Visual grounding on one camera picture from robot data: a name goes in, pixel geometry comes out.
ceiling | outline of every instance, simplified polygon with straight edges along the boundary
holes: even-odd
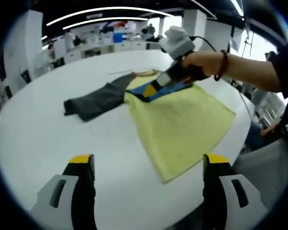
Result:
[[[230,0],[197,0],[200,4],[205,6],[209,11],[215,14],[219,21],[242,28],[244,22],[240,19],[238,12],[230,2]],[[277,20],[275,19],[273,10],[269,7],[268,0],[242,0],[244,15],[253,18],[267,27],[274,30],[280,36],[284,37]],[[139,17],[145,13],[142,11],[133,10],[107,10],[98,12],[89,12],[85,14],[76,15],[53,25],[46,26],[47,23],[68,15],[70,13],[110,6],[131,6],[141,7],[152,10],[164,10],[169,8],[181,7],[184,9],[198,9],[199,7],[191,0],[31,0],[30,8],[44,13],[43,18],[43,35],[54,37],[63,33],[62,28],[78,22],[86,21],[86,16],[96,13],[102,13],[102,17]],[[174,15],[183,15],[183,11],[171,12]],[[150,15],[149,17],[156,17],[161,15]]]

ceiling light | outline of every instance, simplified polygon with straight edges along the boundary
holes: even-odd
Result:
[[[42,47],[42,49],[43,49],[43,50],[48,49],[48,46],[49,46],[49,45],[45,45],[45,46]]]
[[[68,14],[66,16],[63,16],[63,17],[60,17],[56,20],[53,20],[49,23],[46,24],[46,26],[50,26],[54,23],[57,23],[63,19],[66,19],[66,18],[69,18],[69,17],[73,17],[75,15],[78,15],[78,14],[82,14],[82,13],[89,13],[89,12],[94,12],[94,11],[106,11],[106,10],[134,10],[134,11],[146,11],[146,12],[151,12],[151,13],[157,13],[157,14],[162,14],[164,16],[168,16],[168,17],[173,17],[172,14],[169,14],[169,13],[164,13],[164,12],[161,12],[161,11],[154,11],[154,10],[150,10],[150,9],[145,9],[145,8],[138,8],[138,7],[127,7],[127,6],[115,6],[115,7],[101,7],[101,8],[95,8],[95,9],[90,9],[90,10],[85,10],[85,11],[79,11],[79,12],[76,12],[76,13],[71,13],[71,14]]]
[[[98,18],[98,19],[93,19],[93,20],[88,20],[88,21],[84,21],[81,23],[76,23],[76,24],[72,24],[69,26],[65,26],[63,27],[63,30],[69,29],[71,27],[75,27],[78,25],[82,25],[82,24],[87,24],[87,23],[93,23],[93,22],[99,22],[99,21],[109,21],[109,20],[141,20],[141,21],[148,21],[147,18],[134,18],[134,17],[111,17],[111,18]]]
[[[236,8],[236,10],[238,11],[238,14],[241,16],[241,17],[243,17],[244,15],[243,15],[243,11],[242,11],[242,9],[241,9],[241,7],[239,6],[239,4],[237,3],[237,1],[236,0],[230,0],[231,1],[231,3],[234,5],[234,7]]]
[[[182,7],[175,7],[175,8],[160,10],[160,12],[163,12],[163,13],[178,12],[178,11],[183,11],[183,8]],[[153,13],[150,13],[150,12],[144,13],[144,14],[139,15],[138,17],[147,17],[150,15],[153,15]]]
[[[198,5],[199,7],[201,7],[204,11],[206,11],[208,14],[210,14],[214,19],[217,20],[217,17],[211,13],[205,6],[203,6],[202,4],[200,4],[199,2],[195,1],[195,0],[190,0],[191,2],[194,2],[196,5]]]

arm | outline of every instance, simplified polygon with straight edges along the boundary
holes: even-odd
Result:
[[[272,125],[270,125],[268,128],[261,130],[260,135],[264,137],[268,132],[274,131],[275,128],[278,126],[278,123],[280,122],[281,118],[278,118]]]
[[[182,64],[185,67],[188,65],[201,66],[204,74],[211,76],[217,74],[222,59],[222,53],[198,51],[188,55]],[[266,91],[281,91],[278,77],[269,61],[255,61],[228,54],[228,67],[224,75]]]

person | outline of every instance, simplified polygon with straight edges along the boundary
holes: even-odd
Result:
[[[264,56],[266,61],[271,61],[276,56],[276,54],[271,51],[269,53],[265,53]],[[261,101],[265,98],[266,93],[266,91],[261,89],[254,91],[251,102],[255,105],[255,111],[260,106]],[[279,122],[280,118],[277,119],[270,127],[264,129],[260,123],[252,120],[245,144],[250,148],[251,151],[255,151],[275,141],[274,130]]]
[[[189,54],[182,62],[184,67],[195,65],[202,67],[206,76],[217,75],[223,63],[223,54],[213,51],[198,51]],[[288,45],[278,49],[269,61],[256,61],[227,54],[228,64],[224,75],[234,80],[242,81],[268,92],[282,92],[288,98]],[[191,77],[187,82],[195,81]],[[261,135],[273,132],[274,138],[288,141],[288,104],[282,119]]]
[[[148,27],[146,27],[146,30],[148,33],[150,33],[151,35],[154,35],[156,32],[156,29],[153,27],[153,25],[150,23]]]
[[[251,121],[250,130],[245,139],[245,144],[251,151],[261,149],[278,139],[279,136],[275,135],[274,131],[280,120],[280,118],[277,119],[268,128],[263,128],[260,123]]]
[[[75,40],[73,41],[73,44],[74,44],[75,46],[78,46],[78,45],[80,45],[80,43],[81,43],[81,39],[76,35],[76,38],[75,38]]]
[[[154,35],[149,33],[147,31],[147,29],[143,29],[142,31],[142,34],[141,34],[141,38],[144,40],[144,41],[151,41],[152,39],[154,39]]]
[[[49,42],[49,45],[47,47],[48,50],[51,50],[53,48],[53,42]]]
[[[74,48],[74,44],[73,41],[76,39],[75,35],[73,35],[70,30],[66,30],[65,31],[65,35],[64,35],[64,39],[65,39],[65,48],[66,51],[68,52],[69,50],[71,50],[72,48]]]

white cabinet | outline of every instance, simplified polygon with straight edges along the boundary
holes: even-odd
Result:
[[[146,50],[146,42],[131,42],[131,50]]]
[[[65,64],[77,61],[82,59],[81,51],[80,50],[75,50],[73,52],[69,52],[64,56],[64,62]]]
[[[114,52],[131,50],[130,42],[117,43],[114,45]]]
[[[114,45],[109,45],[109,46],[101,46],[100,47],[100,54],[109,54],[109,53],[114,53]]]

